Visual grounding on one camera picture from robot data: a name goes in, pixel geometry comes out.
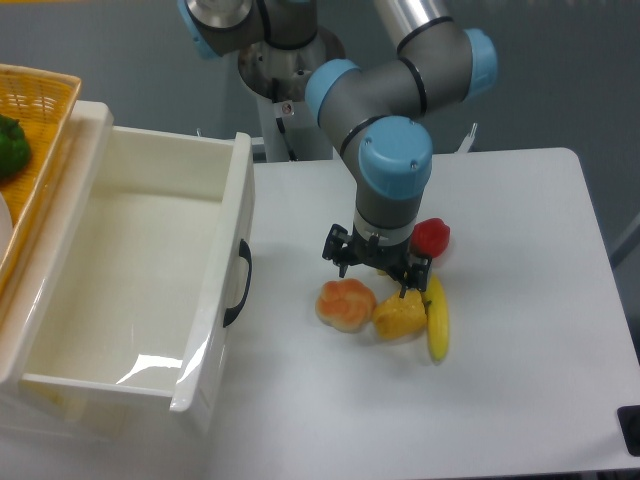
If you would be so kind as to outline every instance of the wicker basket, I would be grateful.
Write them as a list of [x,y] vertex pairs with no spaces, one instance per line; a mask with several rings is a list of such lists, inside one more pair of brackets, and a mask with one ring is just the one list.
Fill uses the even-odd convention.
[[56,166],[62,161],[56,151],[80,85],[79,78],[69,75],[0,64],[0,114],[20,121],[32,151],[22,171],[0,182],[14,223],[7,250],[4,255],[0,252],[0,296],[17,273],[21,255],[28,253],[29,239],[37,234],[35,220],[46,207],[46,187],[56,178]]

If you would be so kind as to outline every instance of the white drawer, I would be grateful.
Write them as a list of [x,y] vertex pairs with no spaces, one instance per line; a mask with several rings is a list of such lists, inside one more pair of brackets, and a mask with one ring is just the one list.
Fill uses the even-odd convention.
[[19,385],[53,402],[158,406],[206,430],[224,364],[225,313],[249,284],[250,138],[119,127],[108,137],[104,155],[92,159],[95,178],[85,175],[89,189],[61,182],[85,188],[86,205],[71,204],[78,196],[68,190],[54,198],[58,217],[77,216],[67,219],[77,228],[64,235],[56,222],[43,226],[40,238],[66,244],[35,262],[48,276],[41,285],[18,286],[32,292],[33,305],[5,380],[19,374]]

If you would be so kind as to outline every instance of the drawer handle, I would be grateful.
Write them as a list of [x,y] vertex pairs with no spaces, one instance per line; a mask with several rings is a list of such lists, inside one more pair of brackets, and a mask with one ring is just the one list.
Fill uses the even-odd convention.
[[249,294],[249,287],[251,286],[251,270],[253,269],[253,265],[251,262],[251,249],[249,248],[249,244],[244,241],[244,239],[240,239],[240,249],[238,252],[242,258],[244,258],[249,264],[249,271],[247,272],[247,283],[244,287],[244,293],[242,294],[242,300],[235,307],[227,308],[226,312],[224,312],[224,321],[222,322],[223,327],[228,327],[231,325],[240,312],[244,308],[244,304],[247,301],[247,295]]

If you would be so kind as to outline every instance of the green bell pepper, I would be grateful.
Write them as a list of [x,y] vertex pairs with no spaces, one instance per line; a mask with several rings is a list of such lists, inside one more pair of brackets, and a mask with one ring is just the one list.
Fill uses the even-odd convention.
[[0,115],[0,179],[19,172],[31,158],[31,147],[18,120]]

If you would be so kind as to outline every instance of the yellow banana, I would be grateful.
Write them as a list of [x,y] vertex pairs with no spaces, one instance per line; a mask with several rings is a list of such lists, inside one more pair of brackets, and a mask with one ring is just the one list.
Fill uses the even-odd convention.
[[422,293],[422,301],[427,311],[427,345],[434,362],[440,362],[449,350],[449,309],[444,288],[435,273],[427,290]]

